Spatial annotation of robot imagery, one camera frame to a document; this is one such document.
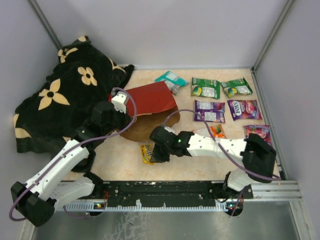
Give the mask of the yellow candy pack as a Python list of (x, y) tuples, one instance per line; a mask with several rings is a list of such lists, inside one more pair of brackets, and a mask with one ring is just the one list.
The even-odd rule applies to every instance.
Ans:
[(142, 155), (142, 162), (149, 165), (154, 165), (152, 160), (153, 146), (151, 144), (140, 144), (139, 145)]

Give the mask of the red paper bag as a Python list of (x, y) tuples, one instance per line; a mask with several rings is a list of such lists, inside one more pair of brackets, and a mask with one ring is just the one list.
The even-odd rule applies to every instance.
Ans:
[(178, 110), (172, 92), (163, 81), (131, 88), (127, 92), (132, 96), (137, 108), (135, 122), (120, 134), (129, 141), (147, 142), (151, 132), (160, 126), (167, 116)]

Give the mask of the orange candy bag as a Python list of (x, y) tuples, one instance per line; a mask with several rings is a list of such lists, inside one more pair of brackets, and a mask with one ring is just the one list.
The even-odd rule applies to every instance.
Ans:
[[(213, 134), (213, 136), (215, 138), (222, 138), (222, 139), (226, 139), (226, 134), (223, 130), (223, 126), (221, 124), (218, 124), (218, 125), (213, 125), (213, 126), (210, 126), (210, 131), (211, 133)], [(210, 138), (211, 135), (210, 133), (208, 132), (207, 128), (202, 128), (202, 129), (198, 129), (198, 130), (193, 130), (192, 131), (193, 133), (195, 134), (198, 134), (198, 135), (201, 135), (201, 136), (204, 136), (204, 137), (208, 137)]]

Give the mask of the purple candy bag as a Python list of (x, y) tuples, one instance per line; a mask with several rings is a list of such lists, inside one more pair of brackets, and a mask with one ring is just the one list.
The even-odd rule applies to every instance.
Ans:
[(204, 119), (207, 122), (224, 124), (225, 120), (225, 103), (224, 102), (208, 102), (194, 101), (194, 121), (200, 122)]
[(227, 104), (234, 121), (263, 119), (257, 100), (228, 100)]

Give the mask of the teal mint candy bag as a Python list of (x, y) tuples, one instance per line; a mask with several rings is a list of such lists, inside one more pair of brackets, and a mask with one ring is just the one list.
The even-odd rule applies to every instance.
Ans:
[(186, 87), (189, 82), (178, 76), (172, 71), (167, 71), (154, 80), (155, 82), (164, 82), (172, 94), (177, 95), (181, 87)]

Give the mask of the green candy bag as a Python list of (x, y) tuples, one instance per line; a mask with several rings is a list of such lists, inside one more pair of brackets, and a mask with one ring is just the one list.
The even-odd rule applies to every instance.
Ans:
[(221, 83), (214, 79), (203, 79), (192, 77), (191, 79), (191, 96), (220, 99)]
[(248, 84), (247, 80), (242, 77), (234, 80), (229, 80), (226, 82), (220, 83), (222, 86), (223, 92), (226, 94), (226, 96), (230, 99), (231, 97), (235, 95), (252, 95), (253, 90)]

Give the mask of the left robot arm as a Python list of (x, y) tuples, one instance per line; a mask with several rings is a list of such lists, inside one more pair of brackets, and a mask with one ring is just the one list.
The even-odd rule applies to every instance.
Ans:
[(13, 222), (30, 221), (34, 226), (43, 226), (60, 209), (83, 197), (101, 197), (104, 181), (92, 172), (60, 187), (59, 183), (76, 165), (95, 151), (106, 139), (128, 130), (137, 118), (137, 106), (129, 115), (124, 101), (101, 101), (79, 126), (62, 150), (36, 175), (10, 188), (13, 203), (9, 219)]

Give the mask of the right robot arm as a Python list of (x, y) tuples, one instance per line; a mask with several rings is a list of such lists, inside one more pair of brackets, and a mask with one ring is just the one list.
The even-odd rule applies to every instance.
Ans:
[(170, 156), (230, 160), (236, 169), (227, 173), (223, 185), (223, 192), (229, 198), (235, 198), (248, 185), (278, 180), (274, 175), (277, 152), (255, 133), (244, 139), (226, 139), (192, 131), (175, 134), (170, 127), (158, 126), (149, 138), (154, 142), (152, 159), (157, 163), (168, 162)]

